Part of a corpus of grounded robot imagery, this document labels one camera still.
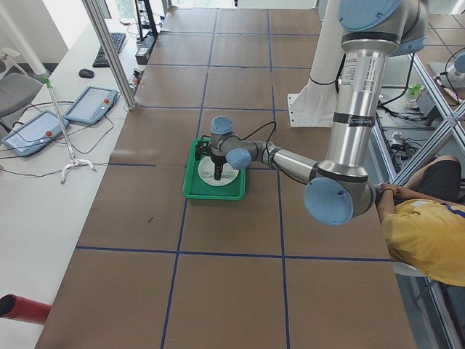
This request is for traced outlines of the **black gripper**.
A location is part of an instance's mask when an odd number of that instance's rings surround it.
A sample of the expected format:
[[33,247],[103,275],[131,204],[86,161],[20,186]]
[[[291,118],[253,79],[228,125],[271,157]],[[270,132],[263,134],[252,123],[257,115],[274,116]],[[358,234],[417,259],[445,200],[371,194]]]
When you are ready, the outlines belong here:
[[209,154],[212,162],[215,164],[214,167],[214,179],[215,180],[221,180],[222,178],[222,171],[223,171],[223,165],[227,162],[226,158],[224,156],[218,156],[212,152]]

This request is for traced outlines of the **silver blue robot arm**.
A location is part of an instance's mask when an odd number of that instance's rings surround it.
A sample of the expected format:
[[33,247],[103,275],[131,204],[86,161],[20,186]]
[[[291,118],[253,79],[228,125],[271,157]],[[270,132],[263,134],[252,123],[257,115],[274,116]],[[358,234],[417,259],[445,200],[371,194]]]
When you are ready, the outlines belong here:
[[325,160],[270,141],[241,140],[231,120],[217,116],[207,150],[215,171],[225,162],[241,170],[253,161],[278,169],[305,183],[304,204],[322,224],[343,225],[365,213],[376,194],[363,162],[387,59],[424,47],[428,15],[428,1],[341,1],[337,20],[345,61]]
[[[401,111],[389,107],[393,99],[384,102],[379,99],[387,54],[384,49],[353,49],[343,55],[341,74],[334,83],[328,83],[329,87],[338,85],[339,93],[335,96],[336,112],[331,119],[328,152],[322,161],[276,146],[270,140],[241,139],[234,133],[228,117],[214,118],[209,156],[215,164],[215,179],[221,177],[224,164],[241,171],[253,162],[260,162],[303,184],[366,186],[369,173],[364,167],[365,155],[371,135],[376,133],[390,179],[404,184],[432,161],[453,136],[463,116],[464,97],[457,90],[464,86],[464,51],[458,50],[446,62],[433,63],[431,72],[411,54],[409,68],[421,74],[424,81],[418,89],[405,84],[404,93],[396,96],[407,104]],[[430,127],[435,119],[441,122],[428,139],[385,140],[377,119],[379,111],[412,127]]]

